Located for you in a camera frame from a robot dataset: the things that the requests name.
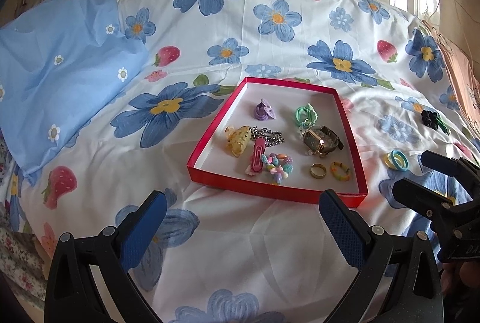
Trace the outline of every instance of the metal chain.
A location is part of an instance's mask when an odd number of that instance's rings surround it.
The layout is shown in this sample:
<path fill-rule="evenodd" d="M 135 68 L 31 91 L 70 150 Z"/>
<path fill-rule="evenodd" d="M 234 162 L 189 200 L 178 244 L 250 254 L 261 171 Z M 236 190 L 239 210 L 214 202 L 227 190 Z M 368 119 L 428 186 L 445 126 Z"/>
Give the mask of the metal chain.
<path fill-rule="evenodd" d="M 276 146 L 277 144 L 285 142 L 282 132 L 280 131 L 272 131 L 268 128 L 262 128 L 259 130 L 257 127 L 250 127 L 250 131 L 251 140 L 256 141 L 258 138 L 264 138 L 266 147 Z"/>

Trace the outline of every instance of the watch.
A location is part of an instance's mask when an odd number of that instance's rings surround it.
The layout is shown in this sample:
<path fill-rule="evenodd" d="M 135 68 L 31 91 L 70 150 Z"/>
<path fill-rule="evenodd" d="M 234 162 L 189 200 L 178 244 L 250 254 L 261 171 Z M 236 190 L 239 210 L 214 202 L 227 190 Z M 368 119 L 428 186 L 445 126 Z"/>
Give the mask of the watch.
<path fill-rule="evenodd" d="M 343 149 L 343 143 L 331 129 L 324 125 L 312 125 L 302 136 L 302 142 L 310 149 L 309 153 L 321 158 L 327 156 L 337 147 Z"/>

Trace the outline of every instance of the screw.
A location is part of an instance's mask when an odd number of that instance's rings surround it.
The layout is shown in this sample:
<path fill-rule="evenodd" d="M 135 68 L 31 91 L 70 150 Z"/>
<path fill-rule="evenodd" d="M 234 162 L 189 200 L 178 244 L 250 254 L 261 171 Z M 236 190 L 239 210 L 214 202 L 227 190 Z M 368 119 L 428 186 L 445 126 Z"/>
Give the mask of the screw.
<path fill-rule="evenodd" d="M 115 227 L 112 227 L 112 226 L 105 227 L 102 230 L 102 234 L 104 234 L 106 237 L 113 235 L 114 232 L 115 232 Z"/>
<path fill-rule="evenodd" d="M 423 231 L 419 231 L 417 232 L 417 236 L 422 240 L 422 241 L 426 241 L 428 239 L 428 235 L 423 232 Z"/>
<path fill-rule="evenodd" d="M 375 235 L 383 235 L 383 232 L 385 232 L 385 230 L 381 226 L 372 226 L 371 231 Z"/>
<path fill-rule="evenodd" d="M 64 232 L 60 235 L 60 242 L 66 242 L 70 239 L 70 234 L 68 232 Z"/>

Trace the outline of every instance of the blue pillowcase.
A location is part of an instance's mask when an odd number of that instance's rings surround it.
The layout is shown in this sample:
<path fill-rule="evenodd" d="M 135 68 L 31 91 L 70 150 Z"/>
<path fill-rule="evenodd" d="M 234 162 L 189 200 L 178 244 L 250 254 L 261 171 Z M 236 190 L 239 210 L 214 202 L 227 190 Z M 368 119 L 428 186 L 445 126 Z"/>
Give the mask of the blue pillowcase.
<path fill-rule="evenodd" d="M 0 29 L 0 127 L 30 183 L 146 63 L 118 17 L 116 0 L 46 0 Z"/>

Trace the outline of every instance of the purple bow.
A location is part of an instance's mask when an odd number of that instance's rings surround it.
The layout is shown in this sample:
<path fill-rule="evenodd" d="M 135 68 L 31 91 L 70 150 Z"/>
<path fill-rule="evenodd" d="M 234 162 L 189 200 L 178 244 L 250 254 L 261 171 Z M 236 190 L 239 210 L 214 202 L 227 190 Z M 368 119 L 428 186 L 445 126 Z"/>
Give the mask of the purple bow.
<path fill-rule="evenodd" d="M 277 118 L 277 116 L 275 116 L 275 112 L 273 112 L 272 107 L 264 98 L 262 98 L 261 102 L 255 107 L 255 112 L 253 113 L 253 115 L 257 120 L 260 121 L 267 120 L 269 117 Z"/>

